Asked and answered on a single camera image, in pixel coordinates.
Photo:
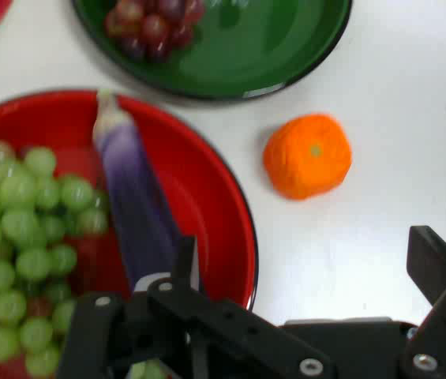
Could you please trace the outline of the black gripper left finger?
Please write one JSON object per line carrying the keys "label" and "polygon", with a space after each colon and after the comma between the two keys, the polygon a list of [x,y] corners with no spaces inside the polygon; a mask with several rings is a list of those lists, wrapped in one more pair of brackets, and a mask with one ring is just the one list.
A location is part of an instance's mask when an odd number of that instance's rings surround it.
{"label": "black gripper left finger", "polygon": [[181,240],[170,277],[129,300],[83,295],[57,370],[59,378],[124,378],[157,360],[180,378],[333,378],[325,353],[233,302],[194,290],[192,237]]}

